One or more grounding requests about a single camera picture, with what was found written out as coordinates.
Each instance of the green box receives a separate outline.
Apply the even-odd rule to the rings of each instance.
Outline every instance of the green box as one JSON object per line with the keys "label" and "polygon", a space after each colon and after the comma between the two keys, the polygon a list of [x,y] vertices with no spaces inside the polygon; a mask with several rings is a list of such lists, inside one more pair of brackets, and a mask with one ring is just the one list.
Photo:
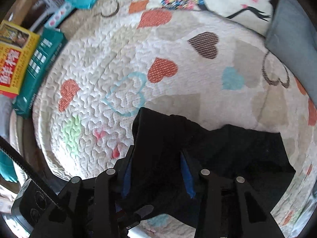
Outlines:
{"label": "green box", "polygon": [[67,40],[63,33],[54,29],[44,29],[39,44],[29,62],[20,94],[13,104],[17,115],[23,118],[30,116],[35,96],[46,72],[51,68],[66,43]]}

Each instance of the yellow package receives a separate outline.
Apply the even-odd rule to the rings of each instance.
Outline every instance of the yellow package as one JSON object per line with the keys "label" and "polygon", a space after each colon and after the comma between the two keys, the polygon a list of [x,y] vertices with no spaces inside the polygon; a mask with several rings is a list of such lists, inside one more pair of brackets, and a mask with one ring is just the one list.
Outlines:
{"label": "yellow package", "polygon": [[40,36],[3,20],[0,24],[0,94],[14,98]]}

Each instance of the silver screw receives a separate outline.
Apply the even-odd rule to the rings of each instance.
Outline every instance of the silver screw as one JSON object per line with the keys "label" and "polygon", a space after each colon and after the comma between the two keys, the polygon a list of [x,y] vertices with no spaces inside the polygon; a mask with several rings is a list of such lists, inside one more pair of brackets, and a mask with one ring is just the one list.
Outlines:
{"label": "silver screw", "polygon": [[201,174],[202,174],[203,176],[208,176],[208,175],[210,175],[210,171],[209,171],[208,169],[203,169],[203,170],[201,170],[200,172],[201,172]]}
{"label": "silver screw", "polygon": [[244,183],[245,179],[242,176],[237,177],[237,182]]}
{"label": "silver screw", "polygon": [[109,169],[107,169],[106,173],[108,175],[114,175],[116,173],[116,170],[114,170],[113,168],[109,168]]}
{"label": "silver screw", "polygon": [[78,176],[75,176],[72,178],[72,183],[78,183],[80,181],[80,178]]}

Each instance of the black fabric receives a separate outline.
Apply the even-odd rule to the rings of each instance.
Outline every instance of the black fabric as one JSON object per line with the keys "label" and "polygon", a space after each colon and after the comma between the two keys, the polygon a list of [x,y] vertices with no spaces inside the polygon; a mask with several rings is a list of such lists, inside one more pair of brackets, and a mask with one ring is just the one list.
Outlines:
{"label": "black fabric", "polygon": [[134,152],[131,189],[119,201],[126,212],[154,206],[146,219],[166,213],[192,227],[197,226],[202,190],[191,199],[186,192],[180,153],[219,176],[243,176],[272,210],[289,186],[294,169],[279,133],[259,132],[225,125],[208,131],[177,115],[141,108],[133,122]]}

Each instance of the quilted blanket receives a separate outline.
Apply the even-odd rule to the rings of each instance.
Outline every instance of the quilted blanket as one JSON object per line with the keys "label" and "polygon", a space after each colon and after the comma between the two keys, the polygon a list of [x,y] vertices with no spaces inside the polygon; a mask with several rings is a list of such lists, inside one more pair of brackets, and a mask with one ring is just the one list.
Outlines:
{"label": "quilted blanket", "polygon": [[[296,175],[272,215],[288,237],[317,175],[317,112],[305,89],[253,31],[210,12],[146,11],[147,2],[98,0],[65,23],[75,31],[33,108],[50,169],[85,179],[113,167],[133,144],[140,107],[208,130],[280,132]],[[141,226],[151,237],[194,235],[165,215]]]}

